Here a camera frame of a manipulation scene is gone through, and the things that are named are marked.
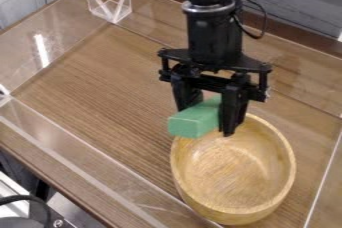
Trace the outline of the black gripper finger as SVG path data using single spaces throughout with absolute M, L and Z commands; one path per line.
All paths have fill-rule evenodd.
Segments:
M 244 121 L 248 105 L 247 91 L 237 86 L 227 85 L 220 93 L 220 100 L 219 131 L 224 137 L 228 137 Z
M 203 92 L 188 78 L 172 76 L 170 87 L 178 111 L 182 111 L 203 101 Z

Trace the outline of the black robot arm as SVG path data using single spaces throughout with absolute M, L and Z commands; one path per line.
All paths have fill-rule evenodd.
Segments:
M 158 79 L 170 84 L 177 113 L 168 118 L 173 136 L 199 138 L 216 130 L 233 134 L 248 102 L 267 99 L 271 65 L 245 56 L 241 2 L 185 0 L 188 46 L 160 49 Z

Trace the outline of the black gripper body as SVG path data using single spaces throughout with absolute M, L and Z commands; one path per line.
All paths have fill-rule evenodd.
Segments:
M 245 56 L 241 51 L 241 34 L 252 39 L 263 37 L 244 30 L 237 13 L 185 12 L 187 49 L 161 49 L 160 80 L 172 83 L 178 75 L 192 89 L 216 91 L 223 84 L 240 87 L 249 100 L 267 98 L 267 74 L 271 66 Z

